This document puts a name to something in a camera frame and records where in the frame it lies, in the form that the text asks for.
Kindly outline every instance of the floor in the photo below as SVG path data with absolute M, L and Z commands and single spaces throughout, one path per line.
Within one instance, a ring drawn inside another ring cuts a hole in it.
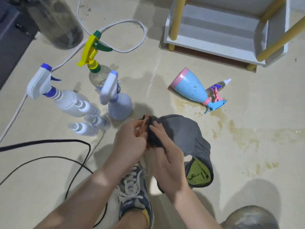
M 67 2 L 75 11 L 77 0 Z M 199 124 L 203 137 L 211 144 L 214 181 L 209 187 L 194 191 L 219 223 L 239 207 L 258 205 L 271 211 L 281 228 L 301 228 L 305 204 L 305 109 L 301 99 L 305 96 L 305 32 L 289 44 L 288 54 L 278 62 L 265 69 L 259 67 L 256 73 L 248 72 L 168 51 L 162 43 L 162 34 L 171 3 L 172 0 L 83 0 L 80 15 L 91 32 L 128 18 L 142 21 L 147 28 L 147 38 L 138 49 L 128 54 L 99 52 L 97 61 L 118 71 L 122 92 L 129 94 L 134 103 L 130 118 L 175 113 Z M 291 24 L 303 15 L 293 11 Z M 115 26 L 103 34 L 103 39 L 119 49 L 136 45 L 141 37 L 142 29 L 132 23 Z M 0 131 L 10 121 L 37 68 L 44 62 L 56 66 L 70 52 L 53 48 L 37 35 L 1 90 L 0 106 L 5 107 Z M 56 87 L 76 90 L 106 112 L 89 82 L 87 68 L 76 65 L 79 59 L 80 53 L 53 73 L 63 80 Z M 169 92 L 167 87 L 184 67 L 206 86 L 232 78 L 221 91 L 228 100 L 226 105 L 203 115 L 205 108 Z M 94 170 L 111 152 L 115 132 L 122 123 L 112 122 L 113 127 L 103 138 L 102 133 L 82 137 L 67 127 L 68 123 L 82 120 L 63 114 L 45 97 L 27 98 L 1 146 L 40 139 L 82 139 L 96 146 L 87 163 Z M 0 153 L 0 180 L 18 165 L 41 156 L 82 161 L 87 149 L 78 143 L 63 143 Z M 14 173 L 0 187 L 0 227 L 33 228 L 63 201 L 78 168 L 72 162 L 50 158 L 25 165 Z M 88 175 L 82 170 L 72 188 Z M 156 190 L 155 180 L 148 181 L 155 228 L 185 228 L 166 196 Z M 118 220 L 116 216 L 117 200 L 113 195 L 106 217 L 97 228 L 109 228 Z

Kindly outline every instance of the yellow sock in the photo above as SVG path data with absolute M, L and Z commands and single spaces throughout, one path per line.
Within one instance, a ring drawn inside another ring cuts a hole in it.
M 149 215 L 148 215 L 148 211 L 146 210 L 146 208 L 144 210 L 142 210 L 142 213 L 145 215 L 145 218 L 147 220 L 147 224 L 148 224 L 147 229 L 148 229 L 149 228 Z

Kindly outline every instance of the light blue bottle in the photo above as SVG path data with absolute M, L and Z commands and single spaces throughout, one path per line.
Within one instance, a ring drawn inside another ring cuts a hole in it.
M 117 89 L 118 73 L 111 71 L 101 89 L 99 100 L 108 104 L 109 116 L 115 120 L 124 120 L 132 113 L 132 99 Z

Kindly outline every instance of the sneaker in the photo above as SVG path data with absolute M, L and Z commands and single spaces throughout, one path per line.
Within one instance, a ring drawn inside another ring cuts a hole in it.
M 153 228 L 154 217 L 151 204 L 147 195 L 145 182 L 146 169 L 144 161 L 135 164 L 130 173 L 121 179 L 117 186 L 119 193 L 119 220 L 132 209 L 139 209 L 146 216 L 148 229 Z

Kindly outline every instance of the blue trigger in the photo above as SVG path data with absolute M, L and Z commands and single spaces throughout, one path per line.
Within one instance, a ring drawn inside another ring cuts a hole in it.
M 61 79 L 56 79 L 53 76 L 51 76 L 51 80 L 53 80 L 53 81 L 61 81 Z

